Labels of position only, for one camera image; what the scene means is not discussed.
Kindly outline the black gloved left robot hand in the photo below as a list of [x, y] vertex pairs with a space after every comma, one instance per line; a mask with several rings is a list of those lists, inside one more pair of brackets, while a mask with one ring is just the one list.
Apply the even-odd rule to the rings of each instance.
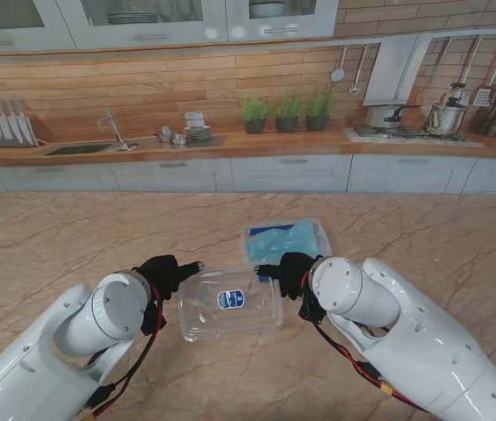
[[174, 255], [167, 254], [152, 257], [133, 268], [133, 271], [142, 275], [159, 293], [161, 299], [168, 301], [171, 295], [178, 291], [182, 282], [204, 268], [205, 264], [201, 261], [179, 265]]

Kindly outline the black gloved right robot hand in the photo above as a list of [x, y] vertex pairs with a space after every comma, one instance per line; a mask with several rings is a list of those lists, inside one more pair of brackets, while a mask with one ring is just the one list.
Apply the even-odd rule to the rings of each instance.
[[303, 280], [322, 255], [312, 257], [305, 253], [285, 253], [277, 265], [262, 264], [255, 267], [258, 276], [269, 277], [279, 282], [281, 297], [296, 300], [302, 296]]

